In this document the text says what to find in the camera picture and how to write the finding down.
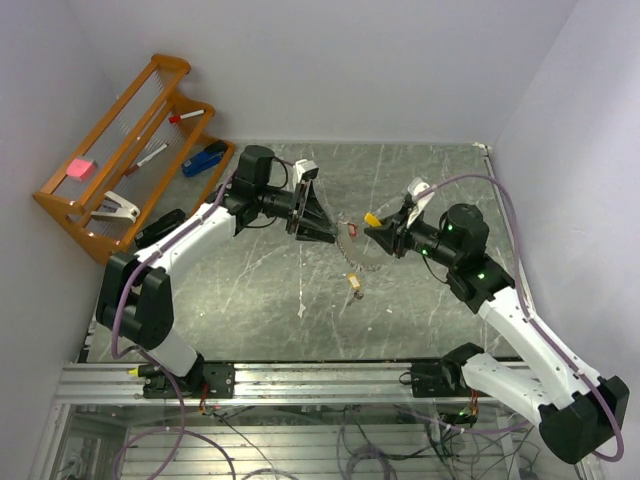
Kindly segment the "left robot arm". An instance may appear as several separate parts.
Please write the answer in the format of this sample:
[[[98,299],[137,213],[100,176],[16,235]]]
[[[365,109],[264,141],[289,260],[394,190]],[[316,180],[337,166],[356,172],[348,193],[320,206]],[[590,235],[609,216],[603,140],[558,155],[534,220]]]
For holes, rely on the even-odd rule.
[[[118,342],[125,338],[169,373],[168,384],[178,395],[196,395],[204,383],[204,359],[174,329],[172,287],[179,277],[259,216],[284,220],[298,241],[335,243],[337,226],[314,192],[316,163],[302,159],[288,166],[294,187],[287,190],[270,183],[277,160],[267,147],[246,147],[235,172],[184,223],[134,254],[110,257],[95,318],[111,332],[114,358],[124,356]]]

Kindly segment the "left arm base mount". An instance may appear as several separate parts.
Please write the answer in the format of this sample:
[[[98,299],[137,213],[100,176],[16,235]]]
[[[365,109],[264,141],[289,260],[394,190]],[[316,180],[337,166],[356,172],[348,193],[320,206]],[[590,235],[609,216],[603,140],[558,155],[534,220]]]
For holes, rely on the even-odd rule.
[[[184,398],[230,399],[234,395],[236,369],[231,363],[198,362],[185,377],[175,382]],[[145,399],[177,399],[178,394],[166,374],[143,378]]]

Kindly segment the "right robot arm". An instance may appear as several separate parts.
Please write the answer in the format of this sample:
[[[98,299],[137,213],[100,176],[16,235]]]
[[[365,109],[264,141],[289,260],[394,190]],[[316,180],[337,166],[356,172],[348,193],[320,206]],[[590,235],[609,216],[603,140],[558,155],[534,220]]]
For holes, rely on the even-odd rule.
[[[515,280],[487,254],[489,227],[477,207],[456,204],[438,226],[425,223],[410,204],[384,219],[367,215],[365,222],[365,234],[386,253],[401,258],[415,252],[446,267],[453,295],[493,327],[531,372],[521,374],[467,343],[441,359],[448,393],[476,390],[497,399],[536,426],[547,448],[567,464],[621,439],[627,385],[601,376],[526,305]]]

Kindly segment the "large keyring with yellow handle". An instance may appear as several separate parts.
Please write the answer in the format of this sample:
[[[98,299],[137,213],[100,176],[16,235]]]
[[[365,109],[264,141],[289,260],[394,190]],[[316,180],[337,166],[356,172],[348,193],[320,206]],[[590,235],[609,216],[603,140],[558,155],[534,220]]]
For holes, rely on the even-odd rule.
[[[351,238],[348,235],[347,223],[354,223],[358,226],[357,237]],[[339,212],[336,217],[336,227],[336,245],[354,270],[375,272],[392,263],[392,257],[380,247],[373,245],[371,239],[365,235],[365,223],[348,217],[344,212]]]

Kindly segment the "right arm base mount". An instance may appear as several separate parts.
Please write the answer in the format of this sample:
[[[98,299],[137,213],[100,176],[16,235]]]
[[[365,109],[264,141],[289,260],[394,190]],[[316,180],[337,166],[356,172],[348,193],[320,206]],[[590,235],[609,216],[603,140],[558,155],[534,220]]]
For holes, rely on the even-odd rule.
[[[410,387],[414,399],[471,396],[462,367],[471,357],[484,352],[482,347],[466,343],[441,358],[418,360],[399,375],[399,383]]]

